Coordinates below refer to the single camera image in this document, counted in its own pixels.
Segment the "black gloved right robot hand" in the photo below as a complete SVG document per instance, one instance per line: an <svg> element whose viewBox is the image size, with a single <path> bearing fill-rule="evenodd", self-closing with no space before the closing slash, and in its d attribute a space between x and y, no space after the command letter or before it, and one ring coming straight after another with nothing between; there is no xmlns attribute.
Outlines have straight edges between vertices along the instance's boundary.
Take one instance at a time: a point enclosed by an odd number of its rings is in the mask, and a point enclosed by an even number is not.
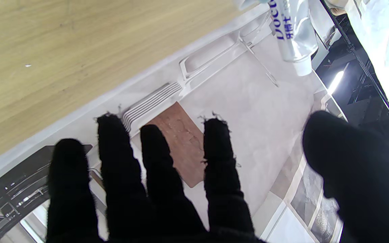
<svg viewBox="0 0 389 243"><path fill-rule="evenodd" d="M168 143L155 125L140 130L141 181L128 132L117 115L97 118L109 243L260 243L241 189L230 131L204 120L204 190L209 230L185 196ZM302 138L308 165L323 178L324 196L359 243L389 243L389 143L325 111L307 120ZM102 243L88 159L78 140L59 140L48 173L48 243Z"/></svg>

